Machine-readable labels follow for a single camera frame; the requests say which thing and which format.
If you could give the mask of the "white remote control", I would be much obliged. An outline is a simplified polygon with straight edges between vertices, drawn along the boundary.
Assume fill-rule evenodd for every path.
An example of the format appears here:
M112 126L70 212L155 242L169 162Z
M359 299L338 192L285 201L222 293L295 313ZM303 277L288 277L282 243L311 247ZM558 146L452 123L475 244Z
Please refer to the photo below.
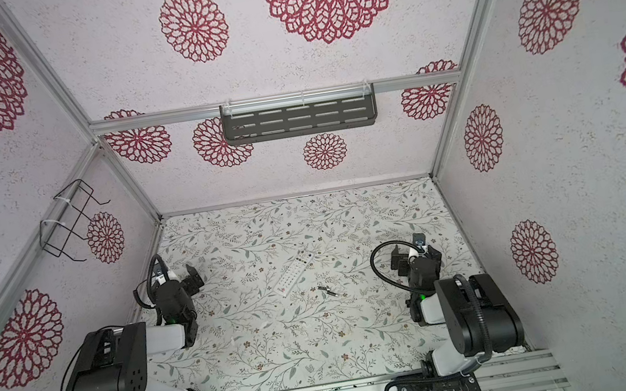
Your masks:
M298 284L298 281L305 272L306 267L307 262L305 260L300 258L293 259L293 261L291 261L285 271L281 274L282 276L274 288L276 293L282 297L287 297L295 285Z

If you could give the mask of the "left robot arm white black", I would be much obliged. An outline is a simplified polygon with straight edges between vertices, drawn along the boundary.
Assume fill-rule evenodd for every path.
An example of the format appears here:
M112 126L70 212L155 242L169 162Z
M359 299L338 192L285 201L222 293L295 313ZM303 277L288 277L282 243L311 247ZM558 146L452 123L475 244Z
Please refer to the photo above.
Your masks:
M156 312L155 326L141 322L88 333L62 391L196 391L148 374L151 357L189 349L196 341L199 328L193 296L205 281L192 265L185 268L184 275L153 273L133 291L141 308Z

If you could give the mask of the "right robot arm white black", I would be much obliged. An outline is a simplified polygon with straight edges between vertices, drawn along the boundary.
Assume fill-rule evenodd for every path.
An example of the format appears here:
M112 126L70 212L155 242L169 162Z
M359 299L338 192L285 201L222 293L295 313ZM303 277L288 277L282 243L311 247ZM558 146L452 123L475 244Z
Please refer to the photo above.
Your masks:
M391 270L408 280L410 318L423 327L443 325L448 339L421 363L426 391L463 391L478 369L496 353L520 347L523 325L491 276L441 276L440 251L414 241L402 251L395 244Z

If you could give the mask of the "black AAA battery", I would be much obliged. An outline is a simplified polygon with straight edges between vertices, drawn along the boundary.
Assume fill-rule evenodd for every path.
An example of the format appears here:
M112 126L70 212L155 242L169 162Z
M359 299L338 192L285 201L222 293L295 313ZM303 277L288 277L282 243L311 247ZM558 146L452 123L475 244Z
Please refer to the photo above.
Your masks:
M340 292L334 291L329 286L326 287L326 286L320 285L320 286L317 287L317 290L318 291L322 291L327 296L331 296L331 297L342 297L342 296L345 296L345 293L343 293L343 292L340 293Z

